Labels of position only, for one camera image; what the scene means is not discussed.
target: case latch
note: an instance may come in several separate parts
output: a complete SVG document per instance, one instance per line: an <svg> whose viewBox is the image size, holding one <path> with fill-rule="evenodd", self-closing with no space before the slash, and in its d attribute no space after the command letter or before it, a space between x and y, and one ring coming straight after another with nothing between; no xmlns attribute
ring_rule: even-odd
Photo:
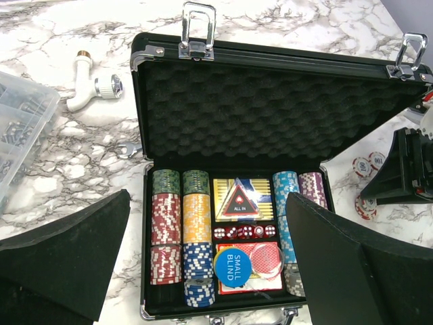
<svg viewBox="0 0 433 325"><path fill-rule="evenodd" d="M409 45L410 41L419 43L419 50L417 52L416 59L412 66L408 64L401 64L401 62L403 61L403 56L406 53L407 46ZM413 72L418 70L419 65L421 64L421 59L422 56L424 55L424 52L426 51L427 44L428 44L427 35L417 34L414 32L405 33L403 35L403 41L401 43L400 51L397 54L397 59L395 60L395 65L386 66L386 71L388 72L390 78L398 78L403 81L415 80L413 76Z"/></svg>
<svg viewBox="0 0 433 325"><path fill-rule="evenodd" d="M189 41L189 27L191 25L191 13L197 12L208 16L208 37L206 44L203 42ZM185 2L182 14L182 37L179 43L179 59L214 60L215 20L217 11L211 5Z"/></svg>

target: green poker chip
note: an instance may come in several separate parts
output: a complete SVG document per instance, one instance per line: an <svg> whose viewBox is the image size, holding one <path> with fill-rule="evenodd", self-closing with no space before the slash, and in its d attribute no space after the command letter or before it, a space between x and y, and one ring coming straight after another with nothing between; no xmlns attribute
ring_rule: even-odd
<svg viewBox="0 0 433 325"><path fill-rule="evenodd" d="M152 175L152 193L181 193L181 176L178 171L160 169Z"/></svg>
<svg viewBox="0 0 433 325"><path fill-rule="evenodd" d="M210 195L209 174L205 171L186 171L182 175L183 195L201 193Z"/></svg>

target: white poker chip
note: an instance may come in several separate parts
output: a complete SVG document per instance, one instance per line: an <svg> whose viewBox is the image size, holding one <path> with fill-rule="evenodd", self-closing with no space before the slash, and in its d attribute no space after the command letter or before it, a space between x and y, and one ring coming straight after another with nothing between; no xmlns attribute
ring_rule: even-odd
<svg viewBox="0 0 433 325"><path fill-rule="evenodd" d="M386 157L381 152L372 152L368 156L371 168L373 168L375 171L378 171L382 165L385 163Z"/></svg>
<svg viewBox="0 0 433 325"><path fill-rule="evenodd" d="M368 177L371 174L370 162L363 157L355 158L352 162L352 168L359 177Z"/></svg>

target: dice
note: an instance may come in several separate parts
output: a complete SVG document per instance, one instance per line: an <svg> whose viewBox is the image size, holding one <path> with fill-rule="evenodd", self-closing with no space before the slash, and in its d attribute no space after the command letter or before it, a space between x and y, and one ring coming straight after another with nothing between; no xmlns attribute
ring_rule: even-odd
<svg viewBox="0 0 433 325"><path fill-rule="evenodd" d="M229 226L225 228L225 236L228 239L234 239L237 237L237 229L235 226Z"/></svg>
<svg viewBox="0 0 433 325"><path fill-rule="evenodd" d="M253 227L251 225L241 225L237 229L237 237L241 239L251 238L253 234Z"/></svg>
<svg viewBox="0 0 433 325"><path fill-rule="evenodd" d="M253 238L262 238L265 235L265 229L261 225L254 227Z"/></svg>
<svg viewBox="0 0 433 325"><path fill-rule="evenodd" d="M218 227L214 229L214 238L215 239L223 239L225 237L225 229L222 227Z"/></svg>
<svg viewBox="0 0 433 325"><path fill-rule="evenodd" d="M265 227L265 238L274 237L277 233L274 225L267 225Z"/></svg>

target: clear plastic organizer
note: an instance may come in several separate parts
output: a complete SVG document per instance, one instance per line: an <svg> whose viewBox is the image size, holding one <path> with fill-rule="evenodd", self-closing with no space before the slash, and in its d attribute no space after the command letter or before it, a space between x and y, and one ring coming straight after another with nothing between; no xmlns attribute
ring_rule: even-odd
<svg viewBox="0 0 433 325"><path fill-rule="evenodd" d="M0 72L0 216L58 116L54 89Z"/></svg>

